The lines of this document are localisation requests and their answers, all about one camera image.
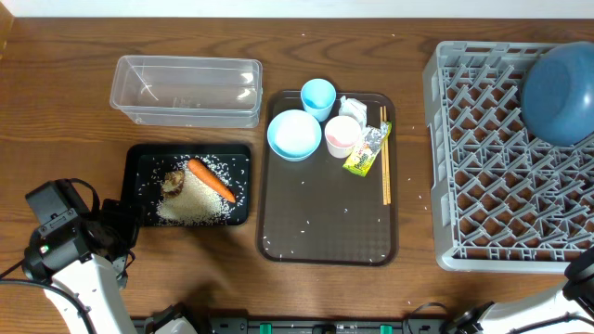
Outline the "brown mushroom piece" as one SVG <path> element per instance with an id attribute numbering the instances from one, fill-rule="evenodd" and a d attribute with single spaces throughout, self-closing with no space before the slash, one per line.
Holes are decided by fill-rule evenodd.
<path id="1" fill-rule="evenodd" d="M 183 189 L 185 172 L 183 170 L 166 173 L 161 184 L 161 194 L 165 199 L 177 197 Z"/>

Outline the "orange carrot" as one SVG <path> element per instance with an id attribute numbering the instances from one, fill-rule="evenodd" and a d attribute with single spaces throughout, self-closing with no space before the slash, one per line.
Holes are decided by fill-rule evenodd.
<path id="1" fill-rule="evenodd" d="M 206 186 L 214 190 L 222 198 L 231 203 L 235 203 L 236 199 L 230 189 L 213 174 L 202 162 L 191 159 L 187 162 L 187 168 L 204 183 Z"/>

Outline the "light blue bowl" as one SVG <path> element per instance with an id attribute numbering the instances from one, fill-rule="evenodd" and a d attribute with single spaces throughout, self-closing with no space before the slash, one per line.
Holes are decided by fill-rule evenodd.
<path id="1" fill-rule="evenodd" d="M 309 113 L 289 109 L 274 116 L 268 124 L 268 146 L 286 161 L 303 161 L 319 147 L 322 138 L 321 125 Z"/>

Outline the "light blue cup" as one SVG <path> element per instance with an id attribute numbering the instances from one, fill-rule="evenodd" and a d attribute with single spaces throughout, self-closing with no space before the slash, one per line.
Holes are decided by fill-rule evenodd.
<path id="1" fill-rule="evenodd" d="M 316 78 L 303 85 L 300 96 L 304 110 L 324 122 L 330 115 L 337 93 L 331 82 Z"/>

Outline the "pink cup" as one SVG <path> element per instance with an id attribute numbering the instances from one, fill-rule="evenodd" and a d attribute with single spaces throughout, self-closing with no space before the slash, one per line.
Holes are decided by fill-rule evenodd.
<path id="1" fill-rule="evenodd" d="M 347 158 L 361 136 L 358 122 L 349 116 L 331 118 L 325 126 L 324 136 L 329 154 L 334 158 Z"/>

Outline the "dark blue plate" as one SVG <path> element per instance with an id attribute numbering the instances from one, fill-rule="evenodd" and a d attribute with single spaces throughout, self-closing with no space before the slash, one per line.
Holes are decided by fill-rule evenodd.
<path id="1" fill-rule="evenodd" d="M 528 72 L 521 94 L 526 128 L 554 146 L 568 147 L 593 132 L 593 44 L 558 45 Z"/>

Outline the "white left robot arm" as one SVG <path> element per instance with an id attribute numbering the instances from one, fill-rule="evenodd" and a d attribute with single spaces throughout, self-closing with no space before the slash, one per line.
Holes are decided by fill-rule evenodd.
<path id="1" fill-rule="evenodd" d="M 145 320 L 126 310 L 120 290 L 144 216 L 143 207 L 113 199 L 91 212 L 40 216 L 19 263 L 26 277 L 1 275 L 1 283 L 42 289 L 72 333 L 195 333 L 180 305 Z"/>

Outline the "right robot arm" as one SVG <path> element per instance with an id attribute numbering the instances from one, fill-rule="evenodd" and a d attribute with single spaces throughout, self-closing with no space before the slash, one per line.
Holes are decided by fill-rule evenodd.
<path id="1" fill-rule="evenodd" d="M 566 281 L 517 302 L 488 302 L 440 328 L 455 334 L 591 333 L 593 331 L 593 250 L 570 262 Z"/>

